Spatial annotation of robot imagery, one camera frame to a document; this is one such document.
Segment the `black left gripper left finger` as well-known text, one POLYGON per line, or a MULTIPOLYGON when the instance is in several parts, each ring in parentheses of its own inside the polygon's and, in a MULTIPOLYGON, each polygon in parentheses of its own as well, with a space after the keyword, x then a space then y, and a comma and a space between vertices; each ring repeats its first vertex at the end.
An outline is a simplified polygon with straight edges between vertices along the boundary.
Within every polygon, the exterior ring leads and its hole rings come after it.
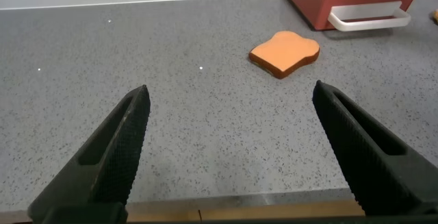
POLYGON ((28 207, 34 223, 126 223, 150 114, 149 92, 128 92, 28 207))

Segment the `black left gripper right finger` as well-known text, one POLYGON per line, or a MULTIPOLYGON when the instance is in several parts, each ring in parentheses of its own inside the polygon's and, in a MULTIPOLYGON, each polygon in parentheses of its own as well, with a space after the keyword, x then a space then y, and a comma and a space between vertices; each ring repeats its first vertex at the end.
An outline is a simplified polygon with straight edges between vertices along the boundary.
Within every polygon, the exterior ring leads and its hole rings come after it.
POLYGON ((339 89, 317 81, 312 102, 367 215, 437 213, 437 167, 339 89))

